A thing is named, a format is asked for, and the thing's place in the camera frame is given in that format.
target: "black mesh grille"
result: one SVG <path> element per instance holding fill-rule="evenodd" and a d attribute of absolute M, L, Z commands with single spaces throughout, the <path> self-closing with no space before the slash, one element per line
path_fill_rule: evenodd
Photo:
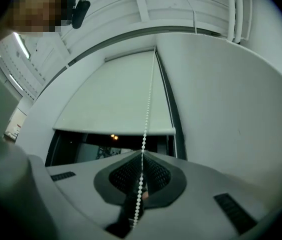
<path fill-rule="evenodd" d="M 240 235 L 257 224 L 228 193 L 219 194 L 213 198 Z"/>
<path fill-rule="evenodd" d="M 136 156 L 109 175 L 109 181 L 118 190 L 128 195 L 138 184 L 141 174 L 141 155 Z"/>
<path fill-rule="evenodd" d="M 149 195 L 154 194 L 169 184 L 171 173 L 151 158 L 144 157 L 143 169 Z"/>
<path fill-rule="evenodd" d="M 109 181 L 126 195 L 137 193 L 141 174 L 141 154 L 110 173 Z M 149 195 L 163 189 L 171 179 L 171 173 L 156 161 L 143 157 L 143 186 L 147 184 Z"/>

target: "white ceiling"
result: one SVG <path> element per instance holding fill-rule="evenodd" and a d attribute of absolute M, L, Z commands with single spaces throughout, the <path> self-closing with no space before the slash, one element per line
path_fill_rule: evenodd
<path fill-rule="evenodd" d="M 22 86 L 20 93 L 36 100 L 49 81 L 78 55 L 99 43 L 118 35 L 162 26 L 194 26 L 194 14 L 187 0 L 90 0 L 82 27 L 61 27 L 58 33 L 44 37 L 24 36 L 30 52 L 29 60 L 16 43 L 14 36 L 0 42 L 0 67 Z M 189 0 L 196 14 L 196 27 L 228 35 L 228 0 Z M 244 15 L 243 29 L 248 29 L 249 15 Z M 129 45 L 118 53 L 129 51 Z"/>

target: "ceiling beam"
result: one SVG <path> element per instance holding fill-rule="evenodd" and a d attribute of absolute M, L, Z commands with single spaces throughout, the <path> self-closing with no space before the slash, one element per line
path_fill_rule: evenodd
<path fill-rule="evenodd" d="M 22 96 L 26 96 L 26 91 L 28 94 L 31 94 L 33 98 L 36 98 L 38 93 L 35 92 L 33 88 L 30 87 L 30 84 L 27 83 L 27 80 L 21 76 L 21 74 L 18 72 L 18 70 L 12 65 L 12 63 L 9 61 L 9 59 L 3 59 L 0 58 L 0 68 L 2 69 L 2 72 L 5 74 L 8 81 L 13 85 L 13 87 L 17 90 L 19 94 Z M 22 87 L 23 90 L 21 90 L 14 81 L 10 78 L 10 74 L 13 76 L 13 78 L 17 81 L 17 83 Z"/>
<path fill-rule="evenodd" d="M 43 77 L 40 75 L 40 73 L 38 72 L 38 70 L 31 64 L 30 60 L 27 59 L 27 57 L 24 54 L 20 54 L 21 60 L 23 61 L 23 63 L 25 64 L 25 66 L 29 69 L 29 71 L 31 72 L 31 74 L 35 77 L 35 79 L 40 83 L 40 85 L 44 85 L 45 84 L 45 80 L 43 79 Z"/>
<path fill-rule="evenodd" d="M 53 33 L 53 35 L 50 37 L 50 40 L 54 50 L 63 61 L 63 65 L 66 68 L 69 68 L 66 60 L 70 56 L 70 52 L 68 51 L 65 43 L 62 41 L 60 35 L 58 33 Z"/>
<path fill-rule="evenodd" d="M 137 3 L 137 7 L 139 8 L 141 21 L 142 22 L 150 21 L 146 0 L 136 0 L 136 3 Z"/>

